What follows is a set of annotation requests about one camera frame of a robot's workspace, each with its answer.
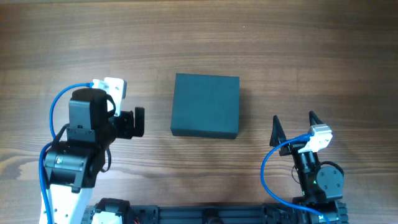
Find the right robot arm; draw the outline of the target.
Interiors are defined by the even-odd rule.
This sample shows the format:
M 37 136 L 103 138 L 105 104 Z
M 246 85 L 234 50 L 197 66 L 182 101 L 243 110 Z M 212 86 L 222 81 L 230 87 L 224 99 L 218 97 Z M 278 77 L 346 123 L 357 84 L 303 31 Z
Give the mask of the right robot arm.
M 319 161 L 317 153 L 325 149 L 333 137 L 330 127 L 310 111 L 307 134 L 288 140 L 275 115 L 269 145 L 280 156 L 292 156 L 302 195 L 292 202 L 282 202 L 276 194 L 267 193 L 278 201 L 264 207 L 266 223 L 348 223 L 343 198 L 344 171 L 332 161 Z

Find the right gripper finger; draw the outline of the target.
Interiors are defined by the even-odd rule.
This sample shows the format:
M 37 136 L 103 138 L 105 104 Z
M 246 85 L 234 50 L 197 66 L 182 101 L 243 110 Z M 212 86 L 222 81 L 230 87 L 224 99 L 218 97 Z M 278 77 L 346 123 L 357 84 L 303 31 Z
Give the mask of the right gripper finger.
M 315 114 L 314 111 L 309 111 L 308 116 L 309 116 L 310 126 L 323 124 L 323 121 Z
M 274 115 L 273 119 L 272 119 L 272 133 L 271 133 L 269 145 L 272 147 L 276 147 L 277 145 L 285 142 L 286 140 L 287 139 L 286 139 L 284 130 L 282 128 L 282 125 L 281 125 L 277 115 Z

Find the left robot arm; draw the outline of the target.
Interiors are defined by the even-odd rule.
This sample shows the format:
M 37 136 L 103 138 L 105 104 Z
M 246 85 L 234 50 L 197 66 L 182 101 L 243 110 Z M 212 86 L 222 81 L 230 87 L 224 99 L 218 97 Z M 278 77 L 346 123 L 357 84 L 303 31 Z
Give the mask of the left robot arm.
M 109 170 L 109 147 L 115 139 L 144 134 L 144 108 L 117 112 L 104 90 L 75 90 L 69 101 L 69 122 L 42 149 L 39 180 L 40 223 L 80 223 L 99 172 Z

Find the dark green box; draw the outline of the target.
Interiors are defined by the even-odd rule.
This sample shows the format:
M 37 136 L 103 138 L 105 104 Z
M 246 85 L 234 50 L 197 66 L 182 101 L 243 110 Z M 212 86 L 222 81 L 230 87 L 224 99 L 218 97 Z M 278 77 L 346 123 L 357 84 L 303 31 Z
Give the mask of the dark green box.
M 173 136 L 236 139 L 239 77 L 178 73 L 170 130 Z

